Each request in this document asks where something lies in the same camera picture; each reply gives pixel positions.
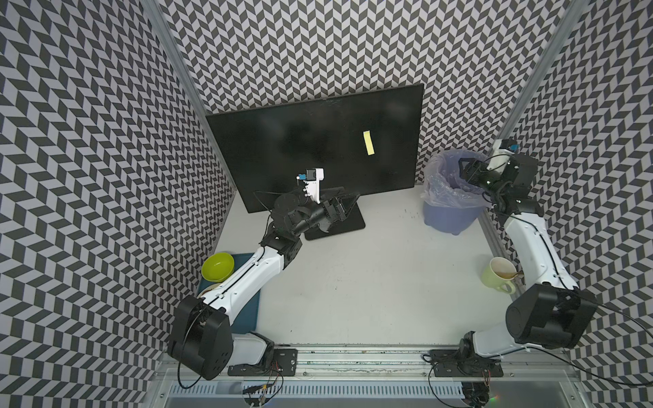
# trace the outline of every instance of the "wire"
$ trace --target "wire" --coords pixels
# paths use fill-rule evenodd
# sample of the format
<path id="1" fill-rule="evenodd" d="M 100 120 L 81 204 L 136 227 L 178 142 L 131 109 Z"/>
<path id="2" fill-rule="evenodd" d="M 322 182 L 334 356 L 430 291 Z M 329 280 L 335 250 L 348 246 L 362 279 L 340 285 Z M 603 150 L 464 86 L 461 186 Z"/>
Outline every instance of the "wire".
<path id="1" fill-rule="evenodd" d="M 530 224 L 531 226 L 533 226 L 533 228 L 535 229 L 535 231 L 539 233 L 539 238 L 540 238 L 540 239 L 542 240 L 542 242 L 544 243 L 544 246 L 545 246 L 545 248 L 547 248 L 547 252 L 549 253 L 549 257 L 551 258 L 551 263 L 553 264 L 553 270 L 555 271 L 556 275 L 558 276 L 558 280 L 560 281 L 560 283 L 562 284 L 562 286 L 567 290 L 568 293 L 577 296 L 577 297 L 580 298 L 581 300 L 587 300 L 588 302 L 593 303 L 593 304 L 595 304 L 595 305 L 597 305 L 597 306 L 599 306 L 599 307 L 602 307 L 603 309 L 607 309 L 607 310 L 613 311 L 613 312 L 615 312 L 615 313 L 619 313 L 620 315 L 623 315 L 623 316 L 627 317 L 627 318 L 630 319 L 633 323 L 635 323 L 637 326 L 641 327 L 642 330 L 644 330 L 644 331 L 646 332 L 646 334 L 648 334 L 648 336 L 649 336 L 651 339 L 653 339 L 653 334 L 651 334 L 651 332 L 649 332 L 648 329 L 645 328 L 644 325 L 641 324 L 641 323 L 638 321 L 638 318 L 636 318 L 636 317 L 632 317 L 631 315 L 628 315 L 628 314 L 624 313 L 623 311 L 620 311 L 620 310 L 615 309 L 615 308 L 613 308 L 613 307 L 609 307 L 609 306 L 606 306 L 606 305 L 601 304 L 601 303 L 599 303 L 599 302 L 595 302 L 595 301 L 592 301 L 592 300 L 589 300 L 589 299 L 585 299 L 585 298 L 583 298 L 579 293 L 574 292 L 573 290 L 569 289 L 569 288 L 567 287 L 567 285 L 565 285 L 565 283 L 562 281 L 562 277 L 561 277 L 560 274 L 558 273 L 558 268 L 556 267 L 556 259 L 553 257 L 553 254 L 551 253 L 551 250 L 549 249 L 549 245 L 547 245 L 546 240 L 544 239 L 544 237 L 542 237 L 542 233 L 540 233 L 540 232 L 538 231 L 537 227 L 536 227 L 535 225 L 533 225 L 532 223 L 529 223 L 528 221 L 524 220 L 524 219 L 521 219 L 521 218 L 515 217 L 515 216 L 513 216 L 513 215 L 508 215 L 508 216 L 509 216 L 509 217 L 512 217 L 512 218 L 514 218 L 514 219 L 518 219 L 519 221 L 525 222 L 525 223 L 527 223 L 527 224 Z M 649 386 L 649 385 L 652 385 L 652 384 L 653 384 L 653 381 L 649 381 L 649 382 L 647 382 L 647 383 L 623 383 L 623 382 L 621 382 L 621 381 L 616 381 L 616 380 L 612 380 L 612 379 L 604 378 L 604 377 L 601 377 L 600 375 L 594 374 L 594 373 L 592 373 L 591 371 L 588 371 L 588 370 L 586 370 L 586 369 L 584 369 L 584 368 L 578 367 L 577 365 L 575 365 L 575 364 L 573 364 L 573 363 L 571 363 L 571 362 L 569 362 L 569 361 L 567 361 L 567 360 L 564 360 L 563 358 L 560 358 L 560 357 L 558 357 L 558 356 L 556 356 L 556 355 L 553 355 L 552 353 L 549 353 L 548 351 L 545 351 L 545 350 L 542 350 L 542 349 L 538 349 L 537 347 L 533 347 L 533 348 L 536 349 L 536 350 L 543 351 L 544 353 L 550 354 L 550 355 L 552 355 L 553 357 L 555 357 L 555 358 L 557 358 L 557 359 L 559 359 L 559 360 L 561 360 L 561 361 L 564 361 L 565 363 L 569 364 L 570 366 L 572 366 L 572 367 L 574 367 L 574 368 L 577 368 L 577 369 L 579 369 L 579 370 L 581 370 L 581 371 L 583 371 L 583 372 L 585 372 L 585 373 L 587 373 L 587 374 L 589 374 L 589 375 L 592 375 L 592 376 L 594 376 L 594 377 L 597 377 L 597 378 L 602 379 L 602 380 L 604 380 L 604 381 L 607 381 L 607 382 L 609 382 L 609 383 L 619 384 L 619 385 L 626 385 L 626 386 Z"/>
<path id="2" fill-rule="evenodd" d="M 182 353 L 183 353 L 183 349 L 186 347 L 186 339 L 188 338 L 188 334 L 191 332 L 191 329 L 193 328 L 193 325 L 195 324 L 195 322 L 197 321 L 197 319 L 199 319 L 199 317 L 202 315 L 202 313 L 204 313 L 204 311 L 206 310 L 206 308 L 209 307 L 209 306 L 211 305 L 211 303 L 213 303 L 216 299 L 219 299 L 219 297 L 216 296 L 216 297 L 215 297 L 211 302 L 208 302 L 208 303 L 207 303 L 207 304 L 202 308 L 202 310 L 200 310 L 200 312 L 197 313 L 197 316 L 195 316 L 195 318 L 193 319 L 193 321 L 191 322 L 191 324 L 188 326 L 188 330 L 186 330 L 186 335 L 183 337 Z M 199 383 L 199 381 L 202 379 L 202 375 L 200 375 L 199 377 L 197 377 L 197 380 L 195 380 L 195 382 L 194 382 L 193 384 L 191 384 L 191 385 L 189 385 L 189 386 L 185 386 L 184 384 L 182 384 L 182 375 L 181 375 L 181 370 L 182 370 L 182 362 L 181 362 L 181 361 L 177 361 L 177 383 L 179 383 L 179 386 L 182 387 L 184 390 L 188 390 L 188 389 L 190 389 L 190 388 L 193 388 L 193 387 L 194 387 L 197 383 Z"/>
<path id="3" fill-rule="evenodd" d="M 489 172 L 493 172 L 493 171 L 495 171 L 496 169 L 505 166 L 506 164 L 508 164 L 508 162 L 507 162 L 507 161 L 504 161 L 502 164 L 498 165 L 498 166 L 495 167 L 495 168 L 487 168 L 487 169 L 485 169 L 485 170 L 480 170 L 479 172 L 480 172 L 480 173 L 489 173 Z"/>
<path id="4" fill-rule="evenodd" d="M 458 370 L 459 370 L 461 373 L 463 373 L 464 375 L 466 375 L 467 377 L 473 377 L 472 374 L 466 372 L 465 370 L 463 370 L 463 369 L 460 367 L 460 363 L 462 363 L 463 361 L 465 361 L 465 360 L 462 360 L 462 361 L 457 362 L 457 363 L 456 363 L 456 368 L 458 368 Z"/>
<path id="5" fill-rule="evenodd" d="M 627 315 L 627 314 L 625 314 L 624 312 L 622 312 L 622 311 L 620 311 L 620 310 L 613 309 L 612 307 L 606 306 L 606 305 L 601 304 L 601 303 L 596 303 L 596 305 L 602 307 L 603 309 L 608 309 L 608 310 L 613 311 L 613 312 L 615 312 L 615 313 L 619 313 L 620 315 L 626 316 L 626 317 L 629 318 L 633 323 L 635 323 L 637 326 L 641 327 L 642 330 L 644 330 L 644 331 L 646 332 L 646 334 L 648 334 L 649 337 L 651 337 L 651 339 L 653 339 L 653 334 L 651 334 L 651 332 L 649 332 L 647 328 L 645 328 L 642 324 L 640 324 L 640 323 L 637 321 L 637 318 L 636 318 L 636 317 L 632 317 L 631 315 Z"/>
<path id="6" fill-rule="evenodd" d="M 266 386 L 265 388 L 266 388 L 266 389 L 263 390 L 263 394 L 265 394 L 265 391 L 267 390 L 267 388 L 268 388 L 267 386 L 270 384 L 270 380 L 271 380 L 271 379 L 272 379 L 272 368 L 270 368 L 270 376 L 268 377 L 268 382 L 265 383 L 265 386 Z"/>
<path id="7" fill-rule="evenodd" d="M 434 396 L 435 398 L 437 398 L 438 401 L 440 401 L 440 403 L 442 403 L 442 404 L 448 406 L 449 408 L 470 408 L 470 406 L 467 405 L 467 404 L 465 404 L 465 407 L 455 407 L 455 406 L 453 406 L 453 405 L 449 405 L 448 403 L 442 401 L 442 400 L 440 399 L 440 397 L 438 397 L 438 395 L 436 394 L 436 392 L 433 391 L 433 387 L 431 386 L 431 373 L 433 372 L 433 369 L 434 369 L 434 368 L 435 368 L 435 366 L 431 366 L 431 371 L 428 372 L 428 387 L 431 388 L 431 393 L 433 393 L 433 396 Z"/>
<path id="8" fill-rule="evenodd" d="M 277 371 L 277 375 L 281 375 L 281 386 L 279 386 L 279 388 L 276 390 L 276 392 L 274 394 L 272 394 L 272 396 L 270 398 L 268 398 L 268 400 L 265 401 L 265 403 L 270 402 L 272 400 L 272 398 L 276 397 L 276 395 L 279 394 L 279 391 L 281 391 L 281 389 L 283 388 L 283 375 L 281 374 L 281 371 Z"/>
<path id="9" fill-rule="evenodd" d="M 259 198 L 259 196 L 257 196 L 257 193 L 283 195 L 283 193 L 273 193 L 273 192 L 271 192 L 271 191 L 259 191 L 259 190 L 252 191 L 252 194 L 254 194 L 254 197 L 259 201 L 259 204 L 261 204 L 261 205 L 263 206 L 263 208 L 265 208 L 266 210 L 268 210 L 268 212 L 270 212 L 270 213 L 272 212 L 272 210 L 271 210 L 270 208 L 268 208 L 268 206 L 266 206 L 265 204 L 263 204 L 263 201 L 261 201 L 261 199 Z"/>
<path id="10" fill-rule="evenodd" d="M 563 361 L 563 362 L 569 364 L 570 366 L 572 366 L 572 367 L 574 367 L 574 368 L 576 368 L 576 369 L 581 370 L 581 371 L 584 372 L 584 373 L 587 373 L 587 374 L 589 374 L 589 375 L 591 375 L 591 376 L 593 376 L 593 377 L 597 377 L 598 379 L 601 379 L 601 380 L 607 381 L 608 383 L 619 384 L 619 385 L 626 385 L 626 386 L 650 386 L 650 385 L 653 384 L 653 381 L 649 381 L 649 382 L 647 382 L 647 383 L 623 383 L 622 381 L 617 381 L 617 380 L 613 380 L 613 379 L 610 379 L 610 378 L 601 377 L 601 376 L 598 375 L 598 374 L 594 374 L 594 373 L 592 373 L 591 371 L 589 371 L 589 370 L 587 370 L 587 369 L 584 369 L 584 368 L 582 368 L 582 367 L 578 367 L 576 364 L 574 364 L 574 363 L 572 363 L 572 362 L 570 362 L 570 361 L 567 361 L 567 360 L 565 360 L 565 359 L 562 358 L 562 357 L 556 356 L 555 354 L 553 354 L 553 353 L 551 353 L 551 352 L 548 352 L 548 351 L 546 351 L 546 350 L 544 350 L 544 349 L 540 349 L 540 348 L 538 348 L 538 347 L 529 347 L 529 349 L 539 350 L 539 351 L 541 351 L 542 353 L 546 353 L 546 354 L 548 354 L 548 355 L 550 355 L 550 356 L 552 356 L 552 357 L 555 357 L 555 358 L 559 359 L 560 361 Z"/>
<path id="11" fill-rule="evenodd" d="M 513 155 L 512 153 L 510 153 L 510 154 L 508 154 L 508 153 L 502 153 L 502 154 L 500 154 L 500 155 L 490 156 L 490 157 L 488 157 L 487 159 L 485 159 L 483 162 L 486 163 L 488 160 L 493 159 L 493 158 L 495 158 L 495 157 L 501 157 L 501 156 L 512 156 L 512 155 Z"/>
<path id="12" fill-rule="evenodd" d="M 279 372 L 279 364 L 278 363 L 276 363 L 276 364 L 277 364 L 277 376 L 274 377 L 274 382 L 272 383 L 271 386 L 274 386 L 277 383 L 277 381 L 279 381 L 279 376 L 281 375 L 281 373 Z"/>
<path id="13" fill-rule="evenodd" d="M 268 234 L 268 227 L 270 226 L 270 216 L 271 213 L 268 214 L 268 219 L 265 221 L 265 231 L 263 231 L 263 238 Z"/>
<path id="14" fill-rule="evenodd" d="M 507 356 L 508 354 L 513 354 L 513 353 L 516 353 L 516 352 L 518 352 L 518 351 L 525 350 L 525 349 L 527 349 L 527 347 L 522 347 L 522 348 L 520 348 L 520 349 L 510 350 L 509 352 L 507 352 L 507 353 L 503 353 L 503 354 L 495 354 L 494 356 L 487 356 L 487 357 L 482 356 L 482 357 L 483 357 L 483 358 L 503 357 L 503 356 Z"/>
<path id="15" fill-rule="evenodd" d="M 259 258 L 256 260 L 256 262 L 259 262 L 263 258 L 263 256 L 265 256 L 265 247 L 263 247 L 263 253 L 259 256 Z M 249 268 L 247 268 L 247 270 L 245 272 L 243 272 L 243 274 L 238 279 L 236 279 L 236 281 L 234 283 L 232 283 L 231 285 L 229 285 L 229 287 L 227 287 L 225 290 L 223 290 L 222 293 L 224 294 L 225 292 L 227 292 L 233 285 L 235 285 L 240 280 L 240 278 L 245 276 L 245 274 L 248 273 L 249 270 L 254 267 L 254 265 L 256 265 L 256 262 L 254 262 L 252 265 L 250 265 Z M 191 332 L 191 329 L 193 328 L 193 325 L 195 324 L 195 322 L 197 322 L 197 319 L 202 315 L 202 313 L 204 313 L 204 311 L 206 309 L 208 309 L 209 306 L 211 306 L 211 303 L 215 302 L 217 299 L 220 299 L 220 297 L 216 296 L 215 298 L 213 298 L 213 300 L 211 302 L 208 302 L 202 308 L 202 310 L 200 310 L 200 312 L 197 313 L 197 316 L 195 316 L 195 318 L 193 319 L 191 324 L 188 326 L 188 330 L 186 330 L 186 335 L 183 337 L 182 353 L 183 353 L 183 349 L 186 347 L 186 339 L 188 338 L 188 334 Z M 197 377 L 197 380 L 195 380 L 195 382 L 193 384 L 191 384 L 189 386 L 185 386 L 185 385 L 182 384 L 181 370 L 182 370 L 182 362 L 178 360 L 178 363 L 177 363 L 177 383 L 179 383 L 179 386 L 182 387 L 184 390 L 188 390 L 190 388 L 193 388 L 202 379 L 202 375 L 200 375 L 199 377 Z"/>

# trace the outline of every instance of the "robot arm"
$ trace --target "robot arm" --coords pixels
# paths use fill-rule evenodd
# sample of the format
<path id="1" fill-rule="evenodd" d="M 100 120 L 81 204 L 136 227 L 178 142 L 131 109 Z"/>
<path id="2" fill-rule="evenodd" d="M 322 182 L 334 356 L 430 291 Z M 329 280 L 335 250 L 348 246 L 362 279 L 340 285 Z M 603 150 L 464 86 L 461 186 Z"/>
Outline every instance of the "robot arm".
<path id="1" fill-rule="evenodd" d="M 507 308 L 505 322 L 468 333 L 460 352 L 496 357 L 525 345 L 574 347 L 592 320 L 596 298 L 579 290 L 553 247 L 542 208 L 528 196 L 537 161 L 517 153 L 513 140 L 498 140 L 493 147 L 489 163 L 461 159 L 460 175 L 490 196 L 499 222 L 517 250 L 526 292 Z"/>
<path id="2" fill-rule="evenodd" d="M 298 188 L 275 201 L 272 222 L 256 253 L 226 281 L 207 288 L 199 298 L 188 296 L 180 302 L 174 312 L 169 355 L 207 380 L 227 365 L 269 363 L 260 361 L 274 344 L 254 334 L 232 335 L 231 324 L 252 296 L 295 259 L 302 233 L 312 227 L 327 232 L 349 215 L 359 194 L 345 193 L 342 187 L 320 192 L 323 178 L 321 168 L 300 174 Z"/>

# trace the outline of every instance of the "trash can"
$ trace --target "trash can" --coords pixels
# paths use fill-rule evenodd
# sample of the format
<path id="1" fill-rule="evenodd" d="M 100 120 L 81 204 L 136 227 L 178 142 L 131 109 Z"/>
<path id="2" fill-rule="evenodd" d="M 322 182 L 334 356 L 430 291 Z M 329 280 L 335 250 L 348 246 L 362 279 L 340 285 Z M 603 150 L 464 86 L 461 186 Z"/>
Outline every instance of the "trash can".
<path id="1" fill-rule="evenodd" d="M 485 160 L 483 154 L 452 149 L 435 153 L 424 168 L 424 223 L 438 231 L 458 235 L 492 205 L 483 189 L 460 178 L 460 159 Z"/>

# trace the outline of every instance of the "coffee mug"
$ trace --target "coffee mug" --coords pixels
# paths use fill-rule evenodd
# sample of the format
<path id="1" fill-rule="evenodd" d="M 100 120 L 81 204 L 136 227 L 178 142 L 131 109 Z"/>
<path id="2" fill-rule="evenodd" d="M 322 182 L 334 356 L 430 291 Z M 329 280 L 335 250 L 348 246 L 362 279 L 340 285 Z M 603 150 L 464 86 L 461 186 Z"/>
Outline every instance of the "coffee mug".
<path id="1" fill-rule="evenodd" d="M 481 282 L 488 288 L 496 289 L 507 294 L 515 293 L 515 284 L 511 281 L 517 276 L 517 269 L 506 258 L 492 258 L 490 264 L 483 270 Z"/>

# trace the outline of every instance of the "monitor stand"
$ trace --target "monitor stand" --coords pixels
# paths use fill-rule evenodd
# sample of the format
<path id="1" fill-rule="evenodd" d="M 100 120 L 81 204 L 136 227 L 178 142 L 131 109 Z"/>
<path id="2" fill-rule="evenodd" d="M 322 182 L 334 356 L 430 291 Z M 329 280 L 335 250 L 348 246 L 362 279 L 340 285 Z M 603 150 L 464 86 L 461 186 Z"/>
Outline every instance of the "monitor stand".
<path id="1" fill-rule="evenodd" d="M 365 220 L 363 219 L 363 215 L 360 213 L 358 203 L 356 203 L 351 208 L 349 216 L 345 221 L 334 223 L 331 228 L 329 228 L 328 232 L 322 232 L 320 228 L 313 227 L 304 233 L 304 238 L 307 241 L 312 241 L 318 238 L 343 234 L 344 232 L 362 230 L 363 228 L 365 228 Z"/>

